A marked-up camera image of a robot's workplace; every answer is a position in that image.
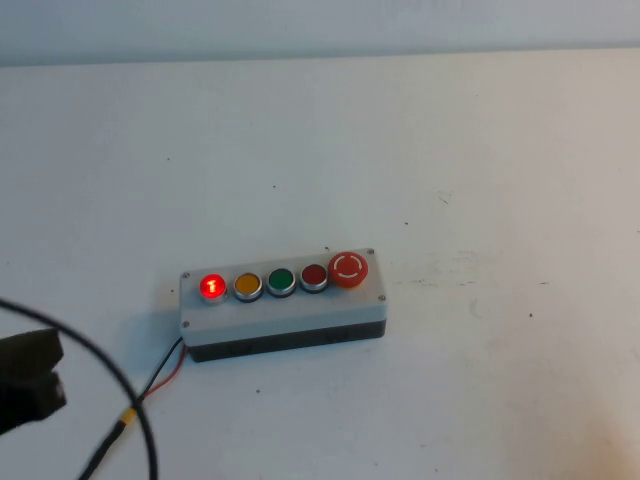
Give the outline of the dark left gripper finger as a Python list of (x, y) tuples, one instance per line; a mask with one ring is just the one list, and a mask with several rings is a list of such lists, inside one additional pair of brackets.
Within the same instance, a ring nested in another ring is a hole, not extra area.
[(67, 404), (56, 372), (27, 381), (1, 380), (1, 434), (47, 419)]
[(3, 384), (27, 384), (48, 378), (64, 355), (56, 329), (2, 338), (0, 354)]

